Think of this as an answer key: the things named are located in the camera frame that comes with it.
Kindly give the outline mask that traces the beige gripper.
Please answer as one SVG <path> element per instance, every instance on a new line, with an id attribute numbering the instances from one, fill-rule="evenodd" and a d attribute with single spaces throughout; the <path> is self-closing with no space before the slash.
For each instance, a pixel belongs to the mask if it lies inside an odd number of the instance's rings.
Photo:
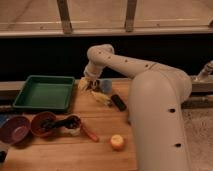
<path id="1" fill-rule="evenodd" d="M 89 87 L 89 83 L 90 83 L 88 78 L 93 79 L 92 89 L 99 88 L 100 81 L 98 80 L 98 78 L 100 77 L 101 73 L 102 73 L 102 70 L 100 68 L 87 65 L 84 69 L 84 76 L 85 77 L 82 77 L 78 82 L 78 89 L 80 91 L 86 91 L 87 90 L 87 88 Z"/>

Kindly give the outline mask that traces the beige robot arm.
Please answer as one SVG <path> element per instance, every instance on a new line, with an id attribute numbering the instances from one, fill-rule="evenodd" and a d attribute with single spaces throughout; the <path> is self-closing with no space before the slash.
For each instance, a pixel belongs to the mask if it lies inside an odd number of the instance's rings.
<path id="1" fill-rule="evenodd" d="M 132 79 L 128 108 L 138 171 L 191 171 L 181 104 L 192 92 L 184 71 L 117 55 L 110 44 L 87 50 L 84 76 L 100 77 L 108 67 Z"/>

